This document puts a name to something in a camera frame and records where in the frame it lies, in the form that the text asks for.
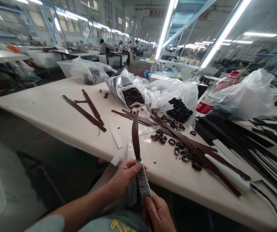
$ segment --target plastic bottle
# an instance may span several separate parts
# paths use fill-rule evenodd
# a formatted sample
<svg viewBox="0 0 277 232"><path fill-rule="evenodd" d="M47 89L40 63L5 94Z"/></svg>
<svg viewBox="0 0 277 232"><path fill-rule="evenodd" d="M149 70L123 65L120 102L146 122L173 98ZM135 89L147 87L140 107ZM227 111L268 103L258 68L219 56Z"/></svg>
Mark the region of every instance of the plastic bottle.
<svg viewBox="0 0 277 232"><path fill-rule="evenodd" d="M239 83L239 78L236 76L238 71L232 71L228 76L218 81L206 94L206 96L198 103L196 111L201 114L207 114L224 96L219 92L232 85Z"/></svg>

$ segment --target bottle label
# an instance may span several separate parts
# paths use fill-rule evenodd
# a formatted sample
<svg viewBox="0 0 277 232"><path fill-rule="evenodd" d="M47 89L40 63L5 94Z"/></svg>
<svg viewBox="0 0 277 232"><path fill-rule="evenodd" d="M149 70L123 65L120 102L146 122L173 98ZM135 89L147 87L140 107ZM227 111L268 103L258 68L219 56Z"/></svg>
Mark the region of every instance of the bottle label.
<svg viewBox="0 0 277 232"><path fill-rule="evenodd" d="M196 107L197 112L202 113L202 114L207 114L208 111L210 111L215 104L217 104L219 99L209 97L206 95L202 101L200 101Z"/></svg>

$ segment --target clear plastic bag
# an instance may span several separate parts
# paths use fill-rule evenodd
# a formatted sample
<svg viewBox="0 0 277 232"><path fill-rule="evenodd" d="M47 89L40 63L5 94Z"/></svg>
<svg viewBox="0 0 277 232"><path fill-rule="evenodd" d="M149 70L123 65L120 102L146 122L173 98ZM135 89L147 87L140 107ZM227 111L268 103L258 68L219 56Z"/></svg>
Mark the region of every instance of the clear plastic bag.
<svg viewBox="0 0 277 232"><path fill-rule="evenodd" d="M95 85L105 81L109 76L106 72L116 72L109 65L83 60L80 56L71 63L70 73L74 78L81 78L85 84Z"/></svg>
<svg viewBox="0 0 277 232"><path fill-rule="evenodd" d="M232 121L247 121L272 111L270 84L274 75L264 69L249 74L241 83L219 91L223 97L207 115Z"/></svg>
<svg viewBox="0 0 277 232"><path fill-rule="evenodd" d="M114 76L106 79L106 84L111 92L111 94L120 101L127 109L129 107L126 104L125 98L122 91L131 88L136 88L142 94L145 105L150 104L149 97L145 94L145 86L140 77L134 76L132 73L124 69L119 76ZM132 106L140 105L141 103L134 103Z"/></svg>
<svg viewBox="0 0 277 232"><path fill-rule="evenodd" d="M149 96L150 109L160 109L163 113L174 107L169 103L173 98L181 99L185 106L193 112L187 120L187 124L194 125L198 89L195 83L183 83L178 79L156 80L146 86L146 94Z"/></svg>

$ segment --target left hand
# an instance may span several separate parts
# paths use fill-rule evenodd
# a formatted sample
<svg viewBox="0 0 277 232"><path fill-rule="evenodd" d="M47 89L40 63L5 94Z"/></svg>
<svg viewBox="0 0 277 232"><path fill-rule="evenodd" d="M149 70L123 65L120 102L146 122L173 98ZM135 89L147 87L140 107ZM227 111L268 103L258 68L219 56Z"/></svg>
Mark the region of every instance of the left hand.
<svg viewBox="0 0 277 232"><path fill-rule="evenodd" d="M107 183L115 199L122 197L128 189L132 178L141 170L142 164L135 164L135 161L135 159L123 161L113 178ZM148 178L149 175L146 165L144 165L144 168Z"/></svg>

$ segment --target right hand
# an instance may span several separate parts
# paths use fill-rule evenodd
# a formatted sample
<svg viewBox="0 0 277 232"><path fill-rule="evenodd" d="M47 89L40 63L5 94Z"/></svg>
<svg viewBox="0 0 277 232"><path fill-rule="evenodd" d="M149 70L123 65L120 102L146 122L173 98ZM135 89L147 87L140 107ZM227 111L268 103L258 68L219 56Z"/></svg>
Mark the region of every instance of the right hand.
<svg viewBox="0 0 277 232"><path fill-rule="evenodd" d="M150 225L150 219L155 232L176 232L167 203L153 191L152 198L144 197L143 220L145 225Z"/></svg>

